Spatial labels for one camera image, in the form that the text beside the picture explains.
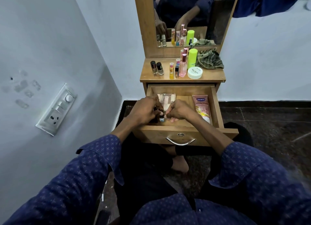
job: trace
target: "person's left hand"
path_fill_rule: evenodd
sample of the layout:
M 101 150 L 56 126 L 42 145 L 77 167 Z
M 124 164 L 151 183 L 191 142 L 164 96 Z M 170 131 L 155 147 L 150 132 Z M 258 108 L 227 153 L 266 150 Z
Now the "person's left hand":
M 175 25 L 175 31 L 180 31 L 180 36 L 182 35 L 182 30 L 181 30 L 181 25 L 184 24 L 185 28 L 188 26 L 188 19 L 186 14 L 184 14 L 178 21 L 177 24 Z
M 150 122 L 158 115 L 163 115 L 163 106 L 159 101 L 157 94 L 153 96 L 145 97 L 136 102 L 133 109 L 131 110 L 128 117 L 132 118 L 134 121 L 137 121 L 138 125 L 144 125 Z

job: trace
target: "metal handle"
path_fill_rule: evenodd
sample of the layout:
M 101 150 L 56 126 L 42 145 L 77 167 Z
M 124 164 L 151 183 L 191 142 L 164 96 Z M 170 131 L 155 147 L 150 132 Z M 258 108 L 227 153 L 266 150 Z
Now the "metal handle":
M 176 143 L 176 142 L 173 142 L 173 141 L 172 141 L 171 139 L 169 139 L 168 137 L 166 137 L 166 139 L 169 140 L 169 141 L 170 141 L 171 143 L 173 143 L 174 145 L 177 145 L 177 146 L 186 146 L 186 145 L 192 143 L 193 141 L 195 141 L 195 139 L 192 139 L 191 141 L 189 141 L 189 142 L 187 142 L 187 143 L 185 143 L 185 144 L 178 144 L 178 143 Z

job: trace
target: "white knob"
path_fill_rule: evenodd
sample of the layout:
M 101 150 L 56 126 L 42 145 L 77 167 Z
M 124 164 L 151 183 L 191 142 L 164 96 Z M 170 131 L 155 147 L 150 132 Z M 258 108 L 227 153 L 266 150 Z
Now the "white knob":
M 72 102 L 72 101 L 73 101 L 73 96 L 70 95 L 70 94 L 68 94 L 68 95 L 66 96 L 66 101 Z

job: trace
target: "power socket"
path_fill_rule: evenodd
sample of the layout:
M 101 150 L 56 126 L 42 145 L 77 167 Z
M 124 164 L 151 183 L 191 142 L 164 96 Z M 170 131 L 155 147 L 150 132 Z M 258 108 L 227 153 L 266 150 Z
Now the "power socket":
M 77 95 L 73 90 L 65 83 L 49 108 L 42 115 L 39 122 L 36 124 L 37 128 L 55 136 L 58 128 L 64 117 L 68 113 L 72 104 L 76 100 Z

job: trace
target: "open drawer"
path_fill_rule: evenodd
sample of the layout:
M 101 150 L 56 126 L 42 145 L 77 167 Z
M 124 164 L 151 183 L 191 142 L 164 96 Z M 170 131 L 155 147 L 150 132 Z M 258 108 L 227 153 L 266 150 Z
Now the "open drawer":
M 176 99 L 186 101 L 195 109 L 192 95 L 208 95 L 210 105 L 211 124 L 222 133 L 234 138 L 239 132 L 237 129 L 225 129 L 221 117 L 215 86 L 213 84 L 149 84 L 146 96 L 160 93 L 175 93 Z M 145 143 L 156 144 L 184 144 L 194 146 L 209 146 L 198 130 L 186 120 L 174 123 L 149 123 L 134 131 L 134 135 Z

